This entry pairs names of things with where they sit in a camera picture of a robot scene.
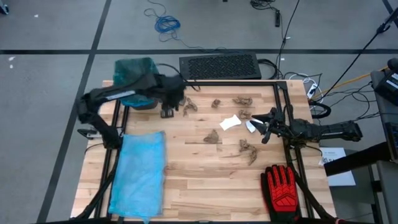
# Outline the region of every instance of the blue cable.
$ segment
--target blue cable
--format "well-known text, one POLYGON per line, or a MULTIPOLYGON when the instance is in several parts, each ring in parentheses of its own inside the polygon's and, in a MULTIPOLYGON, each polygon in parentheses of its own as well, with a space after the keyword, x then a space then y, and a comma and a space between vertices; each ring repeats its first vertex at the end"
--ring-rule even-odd
MULTIPOLYGON (((215 52, 220 49, 228 50, 225 47, 217 47, 214 50, 206 50, 203 47, 199 47, 199 46, 192 47, 192 46, 187 45, 177 35, 177 30, 181 27, 180 21, 178 19, 174 18, 173 16, 166 16, 167 10, 163 4, 157 3, 157 2, 152 2, 151 0, 147 0, 147 1, 151 4, 160 5, 164 8, 164 12, 160 16, 156 13, 154 8, 148 8, 148 9, 144 10, 145 16, 156 17, 155 30, 159 33, 159 41, 160 42, 167 42, 167 41, 173 39, 173 40, 180 41, 183 45, 185 45, 189 49, 200 49, 200 50, 204 51, 204 53, 212 53, 212 52, 215 52), (168 36, 168 38, 162 39, 163 35, 168 36)), ((227 53, 239 53, 239 52, 238 51, 228 51, 227 53)))

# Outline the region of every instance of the cable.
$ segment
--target cable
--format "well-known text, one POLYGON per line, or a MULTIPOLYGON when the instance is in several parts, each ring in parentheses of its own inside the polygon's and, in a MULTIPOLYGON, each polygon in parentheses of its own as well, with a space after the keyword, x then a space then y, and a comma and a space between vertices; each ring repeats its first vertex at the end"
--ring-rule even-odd
MULTIPOLYGON (((178 73, 178 75, 180 75, 180 77, 182 78, 182 80, 184 80, 185 82, 188 82, 188 80, 186 80, 186 79, 182 76, 182 74, 180 73, 180 71, 179 71, 178 69, 176 69, 173 65, 169 65, 169 64, 166 64, 166 63, 157 63, 156 65, 166 66, 166 67, 169 67, 169 68, 174 69, 174 70, 178 73)), ((190 85, 190 87, 192 87, 193 90, 195 90, 195 91, 200 91, 200 86, 198 86, 198 90, 197 90, 193 85, 190 85)))
POLYGON ((270 65, 271 67, 274 68, 274 74, 273 74, 271 77, 269 77, 268 80, 273 80, 273 79, 275 79, 275 78, 278 79, 279 75, 282 74, 282 72, 279 71, 279 69, 278 69, 278 67, 276 66, 276 64, 274 64, 273 62, 271 62, 271 61, 268 60, 268 59, 258 59, 257 62, 258 62, 258 63, 265 64, 265 65, 270 65))
MULTIPOLYGON (((386 67, 380 69, 379 71, 385 73, 385 69, 387 69, 387 68, 388 68, 388 67, 386 66, 386 67)), ((333 88, 329 88, 329 89, 327 89, 327 90, 324 90, 324 92, 325 92, 325 91, 330 91, 330 90, 335 89, 335 88, 338 88, 338 87, 341 87, 341 86, 343 86, 343 85, 347 85, 347 84, 349 84, 349 83, 356 82, 356 81, 361 80, 361 79, 363 79, 363 78, 366 78, 366 77, 368 77, 368 76, 370 76, 370 75, 371 75, 370 73, 365 74, 365 75, 360 75, 360 76, 358 76, 358 77, 356 77, 356 78, 350 79, 350 80, 345 81, 345 82, 343 82, 343 83, 341 83, 341 84, 339 84, 339 85, 336 85, 336 86, 333 87, 333 88)), ((316 97, 318 97, 318 96, 320 96, 320 94, 317 94, 317 95, 313 96, 312 98, 316 98, 316 97)))
POLYGON ((329 94, 328 96, 333 96, 333 95, 335 95, 335 94, 337 94, 337 93, 347 93, 347 95, 345 95, 344 97, 342 97, 342 99, 338 100, 336 103, 333 103, 333 104, 330 106, 330 108, 331 108, 332 106, 335 106, 335 105, 338 104, 339 102, 343 101, 345 98, 347 98, 347 97, 349 97, 349 96, 352 96, 355 100, 357 100, 357 101, 359 101, 359 102, 363 102, 363 103, 367 103, 367 104, 368 104, 368 108, 366 109, 366 112, 365 112, 364 114, 362 114, 361 116, 358 116, 358 117, 357 117, 357 119, 358 119, 358 118, 361 118, 362 116, 364 116, 364 115, 369 111, 369 109, 370 109, 370 103, 371 103, 371 102, 374 102, 374 101, 369 101, 369 99, 363 94, 363 93, 369 92, 369 91, 363 91, 363 92, 361 91, 363 88, 365 88, 365 87, 371 85, 371 83, 372 83, 372 82, 369 82, 369 83, 366 84, 365 86, 362 86, 361 88, 358 88, 356 91, 352 91, 352 92, 349 92, 349 93, 347 93, 346 91, 348 91, 348 90, 346 90, 346 91, 342 91, 342 92, 333 92, 333 93, 329 94), (363 100, 357 99, 357 98, 354 96, 354 94, 359 94, 359 95, 363 96, 363 97, 365 98, 365 100, 363 101, 363 100))
POLYGON ((169 40, 177 40, 180 41, 183 45, 188 47, 189 49, 200 49, 204 53, 212 53, 224 49, 227 53, 240 53, 239 51, 230 51, 226 47, 217 47, 213 50, 206 50, 200 46, 189 46, 186 44, 182 39, 178 37, 177 30, 181 28, 181 23, 178 19, 173 16, 166 16, 166 7, 158 2, 152 2, 151 0, 147 0, 147 2, 151 4, 156 4, 162 6, 164 8, 164 12, 159 16, 154 8, 147 8, 144 10, 144 15, 147 17, 155 17, 155 30, 159 33, 159 41, 160 42, 167 42, 169 40))
POLYGON ((87 152, 89 149, 91 149, 92 147, 99 146, 99 145, 102 145, 102 144, 103 144, 103 143, 101 142, 101 143, 94 144, 94 145, 92 145, 92 146, 87 147, 86 150, 85 150, 85 154, 86 154, 86 152, 87 152))
POLYGON ((310 147, 310 148, 312 148, 312 149, 318 150, 318 151, 321 152, 321 156, 323 156, 323 152, 322 152, 322 150, 320 150, 319 148, 315 148, 315 147, 309 146, 309 145, 307 145, 307 144, 305 145, 305 147, 310 147))
POLYGON ((294 17, 294 14, 296 13, 297 6, 299 6, 299 3, 300 3, 300 0, 297 0, 297 3, 296 3, 296 6, 294 7, 292 16, 290 17, 289 23, 287 24, 285 35, 282 37, 282 44, 280 45, 279 54, 276 57, 276 62, 275 62, 275 64, 278 65, 278 70, 280 70, 280 55, 282 54, 282 50, 285 47, 287 31, 289 31, 290 23, 292 22, 292 19, 294 17))
POLYGON ((319 90, 319 92, 321 93, 321 96, 323 96, 322 95, 322 90, 321 90, 321 88, 319 87, 319 83, 320 83, 320 78, 321 78, 321 76, 322 76, 322 73, 320 73, 320 74, 318 74, 318 75, 312 75, 312 77, 315 77, 315 76, 319 76, 319 78, 318 78, 318 83, 316 83, 316 81, 315 80, 313 80, 312 78, 310 78, 310 76, 309 75, 307 75, 307 74, 304 74, 304 73, 294 73, 292 76, 290 76, 289 77, 289 80, 291 80, 293 77, 295 77, 295 76, 301 76, 301 77, 304 77, 304 80, 303 80, 303 83, 308 83, 308 82, 312 82, 313 84, 315 84, 316 86, 317 86, 317 89, 319 90))
POLYGON ((271 6, 271 2, 274 2, 275 0, 250 0, 250 5, 251 7, 257 9, 257 10, 266 10, 266 9, 271 9, 273 11, 279 11, 277 8, 271 6))
POLYGON ((322 100, 325 96, 327 96, 327 94, 334 89, 334 87, 337 85, 338 82, 340 82, 340 80, 347 74, 348 70, 354 65, 354 63, 357 61, 357 59, 359 58, 359 56, 361 56, 361 54, 365 51, 365 49, 372 43, 372 41, 379 35, 379 32, 376 32, 376 34, 372 37, 372 39, 365 45, 365 47, 363 47, 363 49, 357 54, 357 56, 355 57, 355 59, 351 62, 351 64, 348 66, 348 68, 343 72, 343 74, 339 77, 339 79, 337 79, 337 81, 335 82, 335 84, 333 84, 331 86, 331 88, 323 95, 323 97, 320 98, 320 100, 322 100))
POLYGON ((310 106, 320 106, 321 108, 323 108, 323 111, 318 111, 315 108, 313 109, 313 111, 315 112, 315 114, 311 113, 311 117, 313 119, 326 118, 331 113, 331 108, 329 106, 327 106, 327 105, 324 105, 323 103, 319 103, 319 102, 310 100, 310 101, 308 101, 308 104, 310 106))
POLYGON ((380 115, 383 115, 383 114, 398 115, 398 113, 381 113, 381 114, 380 114, 380 112, 376 112, 376 113, 373 113, 373 114, 368 114, 368 115, 366 115, 366 116, 363 116, 362 118, 358 118, 358 119, 354 119, 354 120, 349 120, 349 121, 359 121, 359 120, 362 120, 362 119, 377 118, 377 117, 379 117, 380 115))

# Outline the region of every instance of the power strip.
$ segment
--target power strip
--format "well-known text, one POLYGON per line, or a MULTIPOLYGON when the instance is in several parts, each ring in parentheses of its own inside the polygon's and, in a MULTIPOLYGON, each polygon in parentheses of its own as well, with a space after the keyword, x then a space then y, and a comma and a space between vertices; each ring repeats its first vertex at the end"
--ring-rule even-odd
POLYGON ((315 84, 315 83, 312 84, 311 88, 309 89, 309 91, 308 91, 308 93, 307 93, 308 99, 310 99, 310 98, 315 94, 317 88, 318 88, 318 85, 317 85, 317 84, 315 84))

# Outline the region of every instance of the black metal frame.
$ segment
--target black metal frame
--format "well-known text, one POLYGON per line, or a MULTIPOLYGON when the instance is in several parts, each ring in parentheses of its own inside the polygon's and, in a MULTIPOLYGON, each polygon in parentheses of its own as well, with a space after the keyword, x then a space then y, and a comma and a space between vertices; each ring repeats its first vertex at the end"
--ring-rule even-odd
MULTIPOLYGON (((291 105, 290 104, 290 98, 289 98, 289 92, 288 92, 288 88, 287 88, 287 83, 286 81, 270 81, 270 82, 265 82, 265 81, 242 81, 242 82, 231 82, 231 81, 227 81, 227 82, 218 82, 218 81, 200 81, 200 82, 186 82, 185 83, 186 86, 269 86, 269 87, 273 87, 273 91, 274 91, 274 96, 275 96, 275 103, 276 103, 276 108, 278 110, 278 112, 282 112, 283 108, 282 108, 282 102, 280 100, 280 94, 279 94, 279 90, 282 90, 283 92, 283 96, 284 96, 284 100, 285 100, 285 104, 286 105, 291 105)), ((117 105, 115 107, 115 112, 114 112, 114 116, 113 116, 113 121, 115 121, 115 124, 118 120, 118 113, 119 113, 119 102, 117 102, 117 105)), ((293 120, 293 110, 291 106, 287 106, 286 107, 286 113, 287 113, 287 117, 289 119, 289 122, 291 122, 293 120)), ((126 123, 127 123, 127 116, 128 116, 128 107, 126 110, 124 110, 124 114, 123 114, 123 121, 122 121, 122 128, 123 128, 123 132, 126 128, 126 123)), ((290 140, 289 139, 285 139, 283 138, 283 144, 284 144, 284 151, 285 151, 285 158, 286 158, 286 163, 288 166, 293 166, 293 162, 292 162, 292 158, 290 155, 290 140)), ((299 148, 295 148, 295 153, 296 153, 296 158, 297 158, 297 167, 298 167, 298 172, 302 178, 302 180, 304 181, 305 185, 307 185, 307 180, 306 180, 306 176, 305 176, 305 169, 304 169, 304 164, 303 164, 303 160, 302 160, 302 156, 301 156, 301 152, 299 148)), ((111 160, 111 152, 109 151, 109 153, 107 152, 107 154, 105 155, 105 160, 104 160, 104 168, 103 168, 103 173, 101 176, 101 185, 104 184, 105 182, 105 177, 108 174, 109 171, 109 163, 111 160)), ((101 199, 97 206, 96 206, 96 210, 95 210, 95 218, 99 218, 100 217, 100 213, 101 213, 101 207, 103 205, 103 199, 101 199)), ((312 206, 310 205, 309 200, 307 200, 305 198, 305 206, 307 209, 307 214, 309 218, 314 218, 313 215, 313 210, 312 210, 312 206)), ((111 214, 108 213, 108 208, 107 208, 107 217, 111 218, 111 214)), ((185 223, 194 223, 194 222, 177 222, 179 224, 185 224, 185 223)))

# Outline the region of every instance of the light blue cloth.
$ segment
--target light blue cloth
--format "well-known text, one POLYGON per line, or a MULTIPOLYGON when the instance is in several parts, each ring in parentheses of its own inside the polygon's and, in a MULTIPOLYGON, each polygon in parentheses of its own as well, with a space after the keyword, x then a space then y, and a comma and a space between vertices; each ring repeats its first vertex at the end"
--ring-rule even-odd
POLYGON ((142 218, 162 214, 165 133, 124 135, 109 213, 142 218))

